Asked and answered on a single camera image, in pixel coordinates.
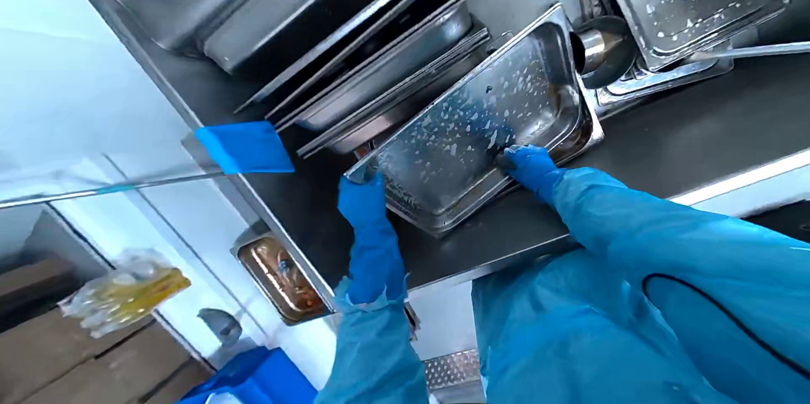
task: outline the blue nitrile glove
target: blue nitrile glove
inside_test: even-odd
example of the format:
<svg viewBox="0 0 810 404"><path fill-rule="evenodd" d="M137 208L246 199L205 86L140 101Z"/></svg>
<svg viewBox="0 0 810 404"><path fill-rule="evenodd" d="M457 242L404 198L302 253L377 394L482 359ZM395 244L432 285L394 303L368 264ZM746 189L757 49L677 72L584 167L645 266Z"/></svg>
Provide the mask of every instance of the blue nitrile glove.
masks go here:
<svg viewBox="0 0 810 404"><path fill-rule="evenodd" d="M363 184L342 177L338 210L354 227L348 296L352 304L376 301L383 290L388 300L405 298L405 265L394 228L386 218L382 174Z"/></svg>
<svg viewBox="0 0 810 404"><path fill-rule="evenodd" d="M553 205L552 191L565 173L565 169L554 165L548 151L538 146L525 145L517 150L507 148L504 150L504 156L516 167L514 170L506 170L509 176L523 184L540 200Z"/></svg>

